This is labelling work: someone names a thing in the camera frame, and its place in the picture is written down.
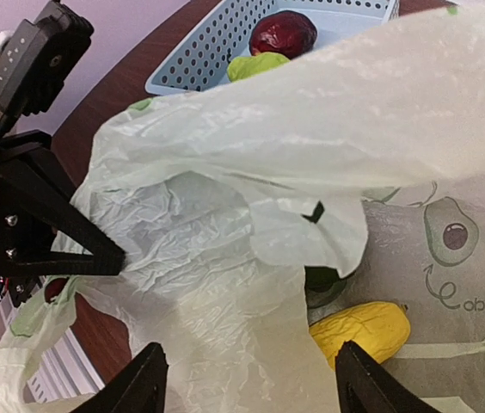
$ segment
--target metal bolt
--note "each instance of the metal bolt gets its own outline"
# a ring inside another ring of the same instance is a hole
[[[61,60],[63,60],[63,56],[61,56],[60,54],[58,54],[57,56],[55,56],[51,61],[50,61],[50,67],[55,67],[55,66],[58,66],[59,63],[61,63]]]
[[[5,222],[9,226],[16,226],[19,222],[19,217],[17,217],[16,215],[8,215],[7,217],[5,217]]]
[[[10,260],[13,260],[17,256],[17,250],[15,248],[12,248],[11,250],[6,250],[5,254]]]

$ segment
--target yellow toy vegetable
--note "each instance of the yellow toy vegetable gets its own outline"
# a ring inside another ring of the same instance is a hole
[[[310,327],[310,333],[334,370],[335,358],[344,342],[353,340],[382,363],[403,347],[411,326],[399,305],[378,301],[324,318]]]
[[[265,52],[249,58],[234,58],[227,68],[227,77],[231,82],[243,80],[270,71],[275,67],[290,62],[288,58],[279,53]]]

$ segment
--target red object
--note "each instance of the red object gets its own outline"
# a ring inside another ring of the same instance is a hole
[[[258,22],[250,35],[250,52],[276,52],[294,59],[309,52],[316,40],[317,28],[308,17],[285,10]]]
[[[69,282],[68,278],[57,278],[46,286],[46,290],[44,291],[44,297],[47,304],[50,304],[55,297],[61,294],[64,286],[67,285],[67,282]]]

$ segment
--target brown table surface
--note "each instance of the brown table surface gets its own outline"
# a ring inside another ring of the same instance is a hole
[[[53,149],[76,185],[88,171],[93,137],[99,126],[130,104],[149,97],[149,75],[220,0],[190,0],[135,46],[78,105],[53,140]],[[400,0],[400,15],[451,5],[444,0]],[[103,380],[109,382],[131,359],[125,325],[94,310],[77,297],[73,326],[82,348]]]

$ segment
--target light blue basket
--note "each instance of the light blue basket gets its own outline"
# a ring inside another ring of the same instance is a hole
[[[399,0],[224,0],[163,61],[145,89],[173,95],[228,83],[227,66],[237,56],[250,55],[256,23],[286,9],[313,21],[318,49],[397,17]]]

